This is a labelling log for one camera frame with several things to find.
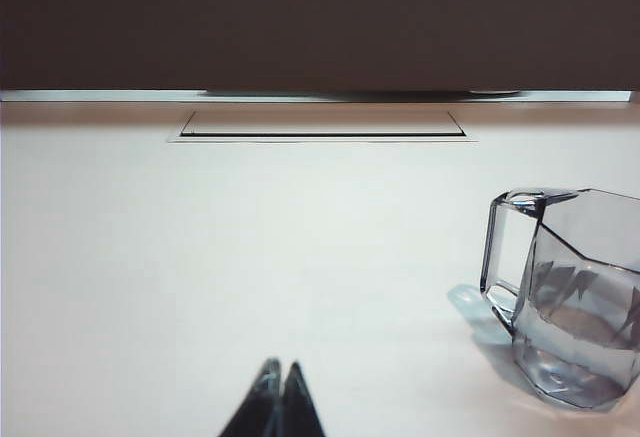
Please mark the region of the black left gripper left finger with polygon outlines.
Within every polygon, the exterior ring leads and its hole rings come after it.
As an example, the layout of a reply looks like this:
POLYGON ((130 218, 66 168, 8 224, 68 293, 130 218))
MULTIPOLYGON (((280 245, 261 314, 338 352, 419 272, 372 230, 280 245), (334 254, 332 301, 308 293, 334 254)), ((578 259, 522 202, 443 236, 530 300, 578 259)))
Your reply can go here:
POLYGON ((270 357, 261 365, 247 394, 220 432, 222 437, 281 436, 281 364, 270 357))

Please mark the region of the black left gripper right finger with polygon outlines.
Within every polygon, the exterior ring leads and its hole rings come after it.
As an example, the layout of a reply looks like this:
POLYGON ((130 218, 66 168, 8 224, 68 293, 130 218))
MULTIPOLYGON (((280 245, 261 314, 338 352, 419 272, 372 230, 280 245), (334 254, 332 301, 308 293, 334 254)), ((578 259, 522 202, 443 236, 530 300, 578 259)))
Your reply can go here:
POLYGON ((282 432, 290 437, 325 437, 302 367, 294 362, 284 384, 282 432))

